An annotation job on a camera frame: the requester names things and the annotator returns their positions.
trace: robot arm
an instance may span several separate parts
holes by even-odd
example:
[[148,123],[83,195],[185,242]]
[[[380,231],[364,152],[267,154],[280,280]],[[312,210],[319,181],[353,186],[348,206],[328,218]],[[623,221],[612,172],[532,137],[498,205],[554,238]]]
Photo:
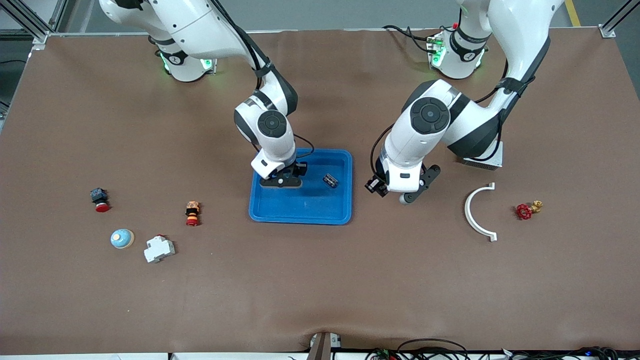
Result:
[[[194,81],[206,72],[200,60],[243,57],[259,80],[251,96],[236,108],[234,122],[249,142],[262,147],[252,167],[265,186],[301,184],[297,177],[304,175],[306,164],[296,161],[286,117],[295,111],[298,94],[218,0],[100,0],[100,5],[112,20],[147,31],[170,73],[180,81]],[[292,177],[278,177],[284,171]]]
[[551,18],[563,0],[458,2],[477,11],[474,15],[467,14],[467,17],[479,19],[476,25],[490,24],[509,63],[506,77],[496,85],[498,91],[486,108],[444,80],[418,86],[385,139],[375,175],[367,183],[371,192],[384,195],[386,191],[415,193],[421,190],[422,160],[439,141],[461,158],[482,155],[493,143],[527,85],[533,81],[550,44]]

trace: white semicircular part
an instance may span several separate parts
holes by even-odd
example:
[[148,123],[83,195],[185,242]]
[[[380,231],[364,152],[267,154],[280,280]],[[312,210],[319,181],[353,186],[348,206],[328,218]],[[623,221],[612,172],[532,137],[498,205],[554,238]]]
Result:
[[474,192],[469,194],[469,196],[467,197],[467,201],[465,201],[465,216],[467,217],[467,222],[469,222],[469,225],[471,225],[471,227],[473,227],[477,232],[481,233],[482,235],[489,236],[489,240],[491,241],[496,241],[498,240],[498,234],[492,231],[488,231],[484,227],[478,225],[478,223],[474,220],[474,217],[471,215],[471,199],[473,199],[477,193],[483,192],[485,190],[495,190],[495,183],[490,183],[489,186],[476,189]]

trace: plastic tray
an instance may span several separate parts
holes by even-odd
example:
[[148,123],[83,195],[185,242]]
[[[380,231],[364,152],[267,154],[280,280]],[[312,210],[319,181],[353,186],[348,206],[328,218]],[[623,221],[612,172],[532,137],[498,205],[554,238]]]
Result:
[[[310,149],[298,149],[298,155]],[[265,188],[253,173],[249,216],[258,222],[291,224],[344,225],[351,219],[353,159],[346,150],[316,149],[300,161],[308,170],[299,188]],[[326,174],[338,180],[330,188],[323,181]]]

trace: table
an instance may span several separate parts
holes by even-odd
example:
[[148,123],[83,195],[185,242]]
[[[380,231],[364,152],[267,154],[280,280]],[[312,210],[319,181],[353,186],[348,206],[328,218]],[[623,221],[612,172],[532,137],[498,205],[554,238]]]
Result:
[[[640,104],[612,40],[553,29],[504,126],[504,168],[441,166],[411,206],[370,194],[369,151],[421,82],[438,77],[397,33],[252,35],[300,94],[289,117],[354,157],[345,226],[250,220],[251,146],[234,107],[255,78],[240,59],[196,83],[167,76],[145,37],[49,39],[29,60],[0,136],[0,353],[300,350],[439,337],[471,349],[638,348]],[[453,81],[491,90],[504,55]],[[473,203],[490,243],[465,221]],[[96,213],[89,191],[109,191]],[[542,200],[519,221],[513,206]],[[202,203],[202,225],[184,206]],[[134,244],[109,235],[131,229]],[[161,233],[178,254],[143,257]]]

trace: green indicator light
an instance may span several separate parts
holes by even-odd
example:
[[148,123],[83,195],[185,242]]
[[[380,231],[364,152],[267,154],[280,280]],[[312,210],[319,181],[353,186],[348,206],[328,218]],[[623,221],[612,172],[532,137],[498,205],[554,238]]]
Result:
[[171,70],[169,70],[169,65],[166,63],[166,60],[164,58],[164,55],[160,54],[160,59],[162,59],[162,63],[164,64],[164,69],[168,72],[171,73]]
[[211,60],[200,60],[200,62],[202,63],[202,67],[204,68],[205,71],[213,67],[213,61]]
[[480,61],[482,61],[482,55],[484,55],[484,50],[482,50],[480,52],[480,55],[478,55],[478,61],[476,63],[476,67],[480,66]]
[[447,53],[447,48],[445,48],[444,46],[440,48],[440,50],[438,50],[437,53],[435,53],[435,55],[433,55],[433,61],[432,64],[435,67],[439,67],[442,64],[442,59],[444,58],[444,55]]

